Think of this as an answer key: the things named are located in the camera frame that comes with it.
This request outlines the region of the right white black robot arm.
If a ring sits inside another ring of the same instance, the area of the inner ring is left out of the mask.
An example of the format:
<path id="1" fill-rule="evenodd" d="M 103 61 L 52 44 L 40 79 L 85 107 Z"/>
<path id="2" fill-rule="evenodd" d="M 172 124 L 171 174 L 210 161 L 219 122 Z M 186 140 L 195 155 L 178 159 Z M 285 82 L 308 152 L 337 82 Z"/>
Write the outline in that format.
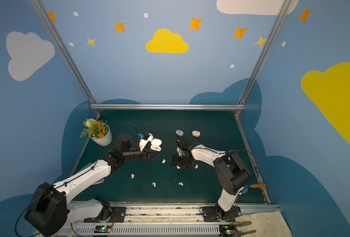
<path id="1" fill-rule="evenodd" d="M 191 144 L 184 137 L 177 140 L 177 152 L 172 161 L 172 166 L 176 168 L 193 168 L 195 161 L 204 162 L 215 168 L 222 186 L 216 208 L 223 214 L 231 211 L 252 177 L 238 152 L 218 151 L 202 144 Z"/>

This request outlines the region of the white earbud charging case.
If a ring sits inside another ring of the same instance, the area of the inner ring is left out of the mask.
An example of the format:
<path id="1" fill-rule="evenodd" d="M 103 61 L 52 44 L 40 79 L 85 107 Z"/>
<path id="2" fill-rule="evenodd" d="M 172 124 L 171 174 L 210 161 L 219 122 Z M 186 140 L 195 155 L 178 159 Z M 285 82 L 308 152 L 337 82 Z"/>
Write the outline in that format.
<path id="1" fill-rule="evenodd" d="M 150 145 L 150 149 L 156 152 L 161 152 L 162 148 L 162 140 L 158 139 L 158 138 L 153 138 L 151 140 L 151 145 Z"/>

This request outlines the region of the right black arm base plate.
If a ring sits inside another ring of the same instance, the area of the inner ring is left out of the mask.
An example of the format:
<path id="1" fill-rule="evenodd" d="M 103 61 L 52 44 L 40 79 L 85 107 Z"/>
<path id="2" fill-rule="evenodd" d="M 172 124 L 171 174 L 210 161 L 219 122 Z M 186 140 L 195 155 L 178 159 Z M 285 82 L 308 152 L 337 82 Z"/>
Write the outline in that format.
<path id="1" fill-rule="evenodd" d="M 230 211 L 224 212 L 217 206 L 203 206 L 199 208 L 205 222 L 233 222 L 233 219 L 242 215 L 238 206 L 233 207 Z"/>

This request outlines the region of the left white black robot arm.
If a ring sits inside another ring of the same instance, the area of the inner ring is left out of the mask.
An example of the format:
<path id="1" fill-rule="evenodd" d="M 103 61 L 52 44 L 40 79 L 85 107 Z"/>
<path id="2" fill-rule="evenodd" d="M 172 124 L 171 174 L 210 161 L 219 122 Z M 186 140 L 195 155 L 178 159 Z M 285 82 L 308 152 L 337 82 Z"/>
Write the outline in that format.
<path id="1" fill-rule="evenodd" d="M 115 139 L 113 149 L 90 167 L 52 185 L 41 184 L 22 216 L 45 237 L 79 220 L 110 221 L 112 210 L 110 203 L 104 199 L 98 197 L 78 204 L 72 200 L 99 180 L 116 172 L 126 159 L 139 158 L 144 163 L 151 160 L 154 153 L 161 151 L 162 141 L 151 133 L 138 137 L 139 142 L 135 143 L 129 134 L 121 134 Z"/>

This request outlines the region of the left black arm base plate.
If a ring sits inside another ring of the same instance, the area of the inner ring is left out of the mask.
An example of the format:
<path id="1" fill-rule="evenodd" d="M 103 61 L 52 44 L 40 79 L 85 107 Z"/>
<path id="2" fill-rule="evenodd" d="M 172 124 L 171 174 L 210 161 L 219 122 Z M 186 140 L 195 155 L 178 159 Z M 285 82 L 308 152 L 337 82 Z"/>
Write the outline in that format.
<path id="1" fill-rule="evenodd" d="M 124 222 L 126 207 L 104 207 L 101 213 L 94 218 L 84 219 L 85 223 L 122 223 Z"/>

